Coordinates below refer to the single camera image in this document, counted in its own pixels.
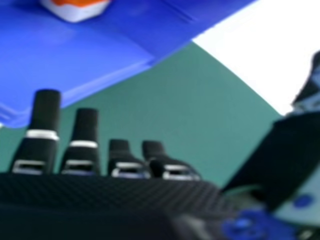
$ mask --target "orange and white object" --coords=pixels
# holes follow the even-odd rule
[[[40,0],[40,2],[60,18],[77,23],[102,14],[111,0]]]

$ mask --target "black robotic finger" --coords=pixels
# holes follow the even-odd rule
[[[76,113],[72,137],[64,153],[60,173],[81,176],[99,175],[98,147],[98,111],[80,108]]]
[[[144,141],[142,143],[142,151],[155,178],[183,181],[201,179],[201,176],[192,166],[181,160],[169,157],[164,146],[159,141]]]
[[[112,139],[109,143],[108,175],[114,178],[149,179],[147,164],[130,152],[127,140]]]
[[[53,171],[57,145],[61,95],[56,90],[35,94],[30,124],[13,157],[10,172],[42,175]]]

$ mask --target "green table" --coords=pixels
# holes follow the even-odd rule
[[[82,107],[100,111],[104,174],[109,139],[130,140],[138,157],[142,140],[161,140],[170,155],[191,163],[205,179],[218,185],[230,178],[279,117],[195,44],[152,70],[65,108],[57,163],[68,144],[76,109]],[[24,131],[0,131],[1,171],[8,169]]]

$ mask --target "green mat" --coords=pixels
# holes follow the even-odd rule
[[[170,155],[191,163],[218,185],[230,178],[279,117],[195,44],[147,72],[64,109],[57,163],[68,144],[76,109],[81,107],[100,111],[104,174],[109,139],[130,140],[138,157],[142,140],[161,140]],[[7,170],[23,134],[24,129],[0,131],[0,171]]]

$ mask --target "blue button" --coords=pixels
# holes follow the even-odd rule
[[[303,194],[298,196],[294,201],[293,205],[296,208],[306,208],[314,202],[314,198],[309,194]]]

